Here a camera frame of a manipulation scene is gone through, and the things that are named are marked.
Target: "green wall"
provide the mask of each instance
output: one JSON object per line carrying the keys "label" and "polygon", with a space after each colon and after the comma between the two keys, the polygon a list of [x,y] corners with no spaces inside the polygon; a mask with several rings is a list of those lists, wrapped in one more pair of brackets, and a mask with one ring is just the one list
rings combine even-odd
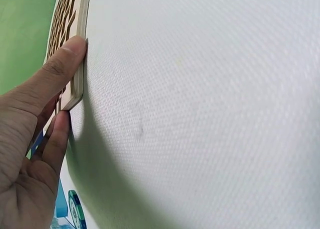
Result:
{"label": "green wall", "polygon": [[56,0],[0,0],[0,94],[44,62]]}

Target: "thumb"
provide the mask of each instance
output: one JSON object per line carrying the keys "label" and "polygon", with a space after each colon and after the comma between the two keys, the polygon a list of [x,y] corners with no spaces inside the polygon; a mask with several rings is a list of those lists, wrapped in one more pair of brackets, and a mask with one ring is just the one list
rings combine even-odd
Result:
{"label": "thumb", "polygon": [[30,79],[4,95],[9,106],[38,116],[74,76],[86,51],[83,38],[69,39]]}

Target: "wooden frame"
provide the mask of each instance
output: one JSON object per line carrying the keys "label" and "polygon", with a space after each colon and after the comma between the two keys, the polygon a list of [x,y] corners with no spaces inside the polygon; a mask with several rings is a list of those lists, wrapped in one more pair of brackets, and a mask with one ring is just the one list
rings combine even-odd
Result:
{"label": "wooden frame", "polygon": [[[56,0],[47,43],[46,62],[69,38],[86,36],[89,0]],[[51,119],[59,111],[71,110],[83,96],[84,64],[82,63],[71,81],[63,88]],[[45,126],[48,128],[51,119]]]}

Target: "textured white surface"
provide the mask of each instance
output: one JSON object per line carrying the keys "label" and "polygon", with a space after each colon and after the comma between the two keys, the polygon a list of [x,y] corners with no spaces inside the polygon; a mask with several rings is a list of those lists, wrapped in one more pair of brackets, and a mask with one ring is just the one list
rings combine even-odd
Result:
{"label": "textured white surface", "polygon": [[320,0],[90,0],[87,23],[85,93],[150,205],[182,228],[320,228]]}

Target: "hand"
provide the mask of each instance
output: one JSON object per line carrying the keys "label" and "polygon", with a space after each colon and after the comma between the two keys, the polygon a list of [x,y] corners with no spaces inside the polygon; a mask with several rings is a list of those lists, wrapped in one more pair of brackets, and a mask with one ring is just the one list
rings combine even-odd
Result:
{"label": "hand", "polygon": [[34,76],[0,97],[0,228],[47,229],[58,192],[70,129],[60,112],[29,160],[28,147],[55,108],[59,92],[86,54],[86,42],[68,40]]}

